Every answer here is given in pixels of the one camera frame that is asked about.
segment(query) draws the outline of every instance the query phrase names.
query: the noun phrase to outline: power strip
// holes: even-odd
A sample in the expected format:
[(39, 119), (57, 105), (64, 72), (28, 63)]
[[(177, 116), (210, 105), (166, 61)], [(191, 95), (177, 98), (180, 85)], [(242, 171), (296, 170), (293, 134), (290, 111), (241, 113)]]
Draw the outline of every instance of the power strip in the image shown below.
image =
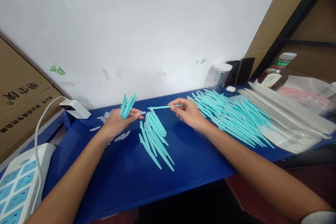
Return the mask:
[[(42, 172), (41, 188), (44, 187), (50, 158), (55, 148), (50, 143), (37, 148)], [(17, 156), (0, 179), (0, 224), (24, 223), (32, 212), (39, 184), (34, 151), (30, 149)], [(41, 203), (42, 191), (40, 190), (37, 196), (36, 207)]]

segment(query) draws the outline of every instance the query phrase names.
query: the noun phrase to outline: pile of teal plastic sticks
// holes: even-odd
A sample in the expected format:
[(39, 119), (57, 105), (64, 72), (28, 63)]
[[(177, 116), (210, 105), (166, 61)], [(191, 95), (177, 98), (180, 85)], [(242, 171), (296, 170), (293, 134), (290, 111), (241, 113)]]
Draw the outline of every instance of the pile of teal plastic sticks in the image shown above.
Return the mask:
[(253, 148), (257, 145), (266, 147), (264, 141), (274, 149), (267, 138), (261, 134), (263, 125), (273, 130), (267, 114), (242, 95), (228, 98), (216, 91), (207, 89), (204, 91), (203, 93), (198, 90), (196, 95), (191, 93), (193, 98), (187, 96), (189, 100), (196, 103), (204, 117), (209, 117), (218, 128)]
[(135, 93), (128, 99), (127, 102), (127, 97), (126, 94), (124, 94), (124, 98), (121, 104), (121, 110), (120, 110), (120, 115), (121, 118), (124, 120), (127, 118), (128, 114), (131, 111), (131, 108), (133, 107), (134, 102), (137, 100), (138, 97), (135, 97)]
[(153, 159), (155, 164), (160, 168), (160, 170), (162, 169), (162, 167), (160, 163), (158, 162), (158, 160), (156, 159), (158, 156), (158, 153), (162, 157), (162, 159), (166, 162), (166, 164), (169, 166), (169, 168), (172, 171), (174, 171), (174, 168), (170, 164), (169, 160), (172, 162), (173, 165), (175, 165), (175, 163), (163, 145), (165, 144), (168, 146), (168, 143), (165, 140), (165, 137), (167, 136), (167, 132), (164, 129), (159, 118), (155, 114), (153, 108), (149, 108), (149, 109), (150, 109), (150, 112), (146, 113), (145, 123), (142, 124), (142, 121), (140, 121), (140, 129), (142, 132), (142, 135), (139, 134), (140, 143), (143, 144), (147, 153)]

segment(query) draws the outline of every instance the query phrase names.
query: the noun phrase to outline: bottle label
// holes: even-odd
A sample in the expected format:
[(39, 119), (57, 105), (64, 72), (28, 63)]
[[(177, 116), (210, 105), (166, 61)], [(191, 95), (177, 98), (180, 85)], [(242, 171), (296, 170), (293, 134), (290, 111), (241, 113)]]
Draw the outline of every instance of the bottle label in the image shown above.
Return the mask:
[(277, 60), (275, 64), (273, 65), (273, 67), (278, 68), (278, 69), (284, 69), (289, 65), (289, 63), (290, 62), (284, 62), (284, 61)]
[(281, 78), (281, 74), (270, 73), (266, 76), (266, 78), (261, 84), (263, 84), (266, 87), (271, 88), (280, 78)]

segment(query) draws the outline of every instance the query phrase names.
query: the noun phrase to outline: jar lid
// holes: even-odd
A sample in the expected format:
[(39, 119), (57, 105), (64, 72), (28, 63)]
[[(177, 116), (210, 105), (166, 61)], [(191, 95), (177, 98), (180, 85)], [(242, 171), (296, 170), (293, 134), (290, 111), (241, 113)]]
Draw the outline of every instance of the jar lid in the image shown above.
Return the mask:
[(232, 69), (232, 66), (229, 64), (225, 64), (223, 62), (217, 63), (213, 66), (213, 69), (220, 71), (220, 72), (229, 72)]
[(334, 93), (336, 93), (336, 82), (331, 83), (328, 86), (328, 89), (330, 89), (331, 91), (333, 91)]
[(293, 53), (293, 52), (284, 52), (283, 54), (280, 55), (280, 59), (283, 59), (283, 60), (293, 60), (295, 57), (297, 56), (296, 53)]

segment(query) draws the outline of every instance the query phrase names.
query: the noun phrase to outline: sleeve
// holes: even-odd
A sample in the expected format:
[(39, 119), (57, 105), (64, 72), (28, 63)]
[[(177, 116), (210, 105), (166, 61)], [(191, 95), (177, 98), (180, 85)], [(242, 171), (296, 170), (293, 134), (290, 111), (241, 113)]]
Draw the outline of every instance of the sleeve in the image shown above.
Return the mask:
[(336, 212), (320, 211), (307, 215), (301, 221), (301, 224), (335, 224)]

